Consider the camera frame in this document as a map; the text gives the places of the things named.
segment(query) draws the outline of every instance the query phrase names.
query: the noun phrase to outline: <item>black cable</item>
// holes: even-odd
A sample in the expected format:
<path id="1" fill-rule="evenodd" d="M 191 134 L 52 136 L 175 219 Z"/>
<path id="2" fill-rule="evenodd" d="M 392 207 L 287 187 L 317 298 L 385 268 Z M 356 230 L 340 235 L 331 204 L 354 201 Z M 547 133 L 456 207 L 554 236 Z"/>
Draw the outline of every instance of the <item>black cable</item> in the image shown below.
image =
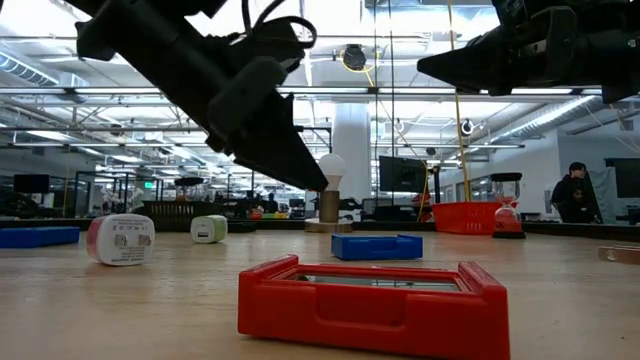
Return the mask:
<path id="1" fill-rule="evenodd" d="M 251 13 L 249 12 L 249 0 L 242 0 L 242 22 L 244 23 L 244 32 L 247 36 L 253 35 L 251 27 Z"/>
<path id="2" fill-rule="evenodd" d="M 374 51 L 374 59 L 373 59 L 373 85 L 375 87 L 378 86 L 378 27 L 376 26 L 376 14 L 378 12 L 378 8 L 377 8 L 378 2 L 374 1 L 373 2 L 373 51 Z M 378 137 L 380 136 L 380 132 L 378 131 L 379 126 L 380 126 L 380 121 L 378 120 L 378 102 L 380 101 L 380 95 L 379 95 L 379 91 L 376 91 L 376 98 L 375 98 L 375 104 L 376 104 L 376 143 L 374 145 L 374 156 L 376 158 L 377 164 L 378 166 L 376 167 L 376 170 L 378 172 L 378 176 L 376 176 L 376 208 L 378 207 L 378 200 L 380 198 L 380 178 L 381 178 L 381 171 L 380 171 L 380 157 L 378 157 Z"/>
<path id="3" fill-rule="evenodd" d="M 316 40 L 318 39 L 318 31 L 313 24 L 300 16 L 283 16 L 277 19 L 269 20 L 265 22 L 266 18 L 273 13 L 278 6 L 282 5 L 285 0 L 274 0 L 272 1 L 264 11 L 258 16 L 258 20 L 256 20 L 255 26 L 251 26 L 251 15 L 249 13 L 249 0 L 242 0 L 242 22 L 244 23 L 245 34 L 247 37 L 253 37 L 255 40 L 262 43 L 269 43 L 272 45 L 279 46 L 292 46 L 300 47 L 302 49 L 310 49 L 316 44 Z M 286 22 L 289 25 L 298 24 L 303 28 L 307 29 L 311 33 L 311 40 L 309 41 L 291 41 L 288 39 L 278 39 L 272 37 L 264 37 L 256 35 L 256 29 L 259 29 L 262 26 L 267 26 L 269 24 L 273 25 L 276 22 Z"/>
<path id="4" fill-rule="evenodd" d="M 264 23 L 264 20 L 267 18 L 267 16 L 271 15 L 271 13 L 284 2 L 285 0 L 273 0 L 269 5 L 267 5 L 260 16 L 258 16 L 258 20 L 256 20 L 256 26 Z"/>

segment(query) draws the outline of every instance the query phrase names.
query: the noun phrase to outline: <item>desk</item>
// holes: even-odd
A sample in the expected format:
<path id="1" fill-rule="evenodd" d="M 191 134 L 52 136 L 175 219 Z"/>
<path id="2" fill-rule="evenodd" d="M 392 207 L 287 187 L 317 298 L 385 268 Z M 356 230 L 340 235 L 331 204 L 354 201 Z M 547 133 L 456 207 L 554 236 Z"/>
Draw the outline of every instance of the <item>desk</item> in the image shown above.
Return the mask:
<path id="1" fill-rule="evenodd" d="M 599 261 L 598 246 L 611 241 L 415 234 L 425 260 L 377 264 L 453 269 L 477 261 L 509 291 L 513 359 L 640 353 L 640 266 Z M 230 234 L 215 245 L 160 233 L 153 262 L 131 268 L 93 263 L 82 242 L 0 250 L 2 359 L 403 359 L 238 335 L 238 272 L 291 252 L 305 263 L 339 262 L 329 235 L 302 231 Z"/>

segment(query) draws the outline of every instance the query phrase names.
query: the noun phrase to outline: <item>computer monitor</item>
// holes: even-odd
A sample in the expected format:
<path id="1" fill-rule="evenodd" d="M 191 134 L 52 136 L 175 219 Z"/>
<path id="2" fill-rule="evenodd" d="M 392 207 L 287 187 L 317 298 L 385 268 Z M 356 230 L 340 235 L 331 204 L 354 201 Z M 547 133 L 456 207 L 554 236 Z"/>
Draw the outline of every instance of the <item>computer monitor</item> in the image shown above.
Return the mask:
<path id="1" fill-rule="evenodd" d="M 421 160 L 390 156 L 380 156 L 378 159 L 380 191 L 423 192 L 426 172 Z"/>
<path id="2" fill-rule="evenodd" d="M 304 207 L 304 199 L 289 199 L 289 207 L 292 209 L 297 207 Z"/>
<path id="3" fill-rule="evenodd" d="M 13 191 L 23 194 L 49 193 L 50 177 L 46 174 L 13 175 Z"/>

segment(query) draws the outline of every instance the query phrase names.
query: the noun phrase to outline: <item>red plastic tray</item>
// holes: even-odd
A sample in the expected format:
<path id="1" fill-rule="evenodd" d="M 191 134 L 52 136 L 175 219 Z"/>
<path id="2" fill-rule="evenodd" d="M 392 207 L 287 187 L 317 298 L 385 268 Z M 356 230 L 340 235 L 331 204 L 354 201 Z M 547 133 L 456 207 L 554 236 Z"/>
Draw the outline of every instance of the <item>red plastic tray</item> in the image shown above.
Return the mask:
<path id="1" fill-rule="evenodd" d="M 435 281 L 457 291 L 292 279 L 299 274 Z M 241 334 L 411 356 L 510 358 L 507 290 L 475 263 L 458 271 L 302 265 L 288 255 L 241 272 L 238 293 Z"/>

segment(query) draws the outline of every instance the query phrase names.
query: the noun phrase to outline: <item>blue tray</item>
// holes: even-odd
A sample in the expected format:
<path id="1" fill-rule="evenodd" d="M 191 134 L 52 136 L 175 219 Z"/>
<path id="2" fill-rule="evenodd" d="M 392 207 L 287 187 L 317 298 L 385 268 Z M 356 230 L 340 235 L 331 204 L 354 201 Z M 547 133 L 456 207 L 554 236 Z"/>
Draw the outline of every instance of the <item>blue tray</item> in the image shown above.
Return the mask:
<path id="1" fill-rule="evenodd" d="M 77 243 L 80 228 L 71 226 L 0 229 L 0 248 L 30 249 Z"/>
<path id="2" fill-rule="evenodd" d="M 422 257 L 422 237 L 331 236 L 331 253 L 340 260 L 393 260 Z"/>

